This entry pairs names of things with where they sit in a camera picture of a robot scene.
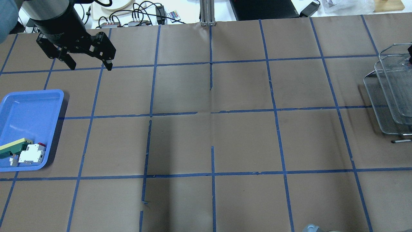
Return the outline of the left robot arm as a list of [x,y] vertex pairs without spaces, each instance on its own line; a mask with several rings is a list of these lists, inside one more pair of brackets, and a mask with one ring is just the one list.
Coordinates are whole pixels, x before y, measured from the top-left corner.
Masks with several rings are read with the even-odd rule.
[[104,32],[90,35],[86,31],[74,8],[82,3],[82,0],[2,0],[1,41],[15,28],[19,10],[23,9],[40,29],[36,43],[48,58],[56,58],[75,70],[76,62],[70,54],[86,54],[101,60],[110,71],[116,49]]

